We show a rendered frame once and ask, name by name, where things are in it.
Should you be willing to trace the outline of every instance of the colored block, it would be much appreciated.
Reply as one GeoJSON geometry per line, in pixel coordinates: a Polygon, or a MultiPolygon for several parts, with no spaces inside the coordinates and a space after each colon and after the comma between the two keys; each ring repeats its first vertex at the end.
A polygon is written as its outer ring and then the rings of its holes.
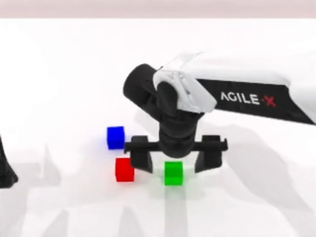
{"type": "Polygon", "coordinates": [[[166,161],[164,163],[164,184],[166,186],[181,186],[183,184],[183,164],[181,161],[166,161]]]}
{"type": "Polygon", "coordinates": [[[122,150],[125,144],[124,127],[108,127],[107,129],[107,144],[109,150],[122,150]]]}
{"type": "Polygon", "coordinates": [[[116,158],[115,177],[117,182],[134,182],[135,169],[130,164],[130,158],[116,158]]]}

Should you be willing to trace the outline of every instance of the red letter x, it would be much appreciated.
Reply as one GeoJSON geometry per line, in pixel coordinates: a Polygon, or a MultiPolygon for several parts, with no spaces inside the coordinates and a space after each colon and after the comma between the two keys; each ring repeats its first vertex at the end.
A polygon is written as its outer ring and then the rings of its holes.
{"type": "Polygon", "coordinates": [[[273,96],[268,97],[268,96],[264,96],[264,98],[262,99],[262,101],[266,101],[267,102],[267,106],[272,105],[273,107],[276,107],[277,105],[274,103],[275,98],[273,96]]]}

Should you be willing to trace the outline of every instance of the green cube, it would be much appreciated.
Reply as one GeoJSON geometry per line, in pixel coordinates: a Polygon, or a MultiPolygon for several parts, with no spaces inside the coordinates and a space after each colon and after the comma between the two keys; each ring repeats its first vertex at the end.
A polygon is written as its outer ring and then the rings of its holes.
{"type": "Polygon", "coordinates": [[[166,186],[181,186],[183,184],[183,164],[181,161],[165,161],[164,184],[166,186]]]}

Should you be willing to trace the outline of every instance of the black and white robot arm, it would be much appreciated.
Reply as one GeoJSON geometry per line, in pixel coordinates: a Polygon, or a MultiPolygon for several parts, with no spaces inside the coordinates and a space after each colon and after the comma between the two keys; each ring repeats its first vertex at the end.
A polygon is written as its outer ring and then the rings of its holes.
{"type": "Polygon", "coordinates": [[[158,70],[136,67],[123,91],[159,122],[161,150],[180,158],[194,146],[198,120],[215,109],[316,124],[316,90],[291,85],[293,77],[302,75],[296,63],[302,64],[301,58],[218,59],[182,53],[158,70]]]}

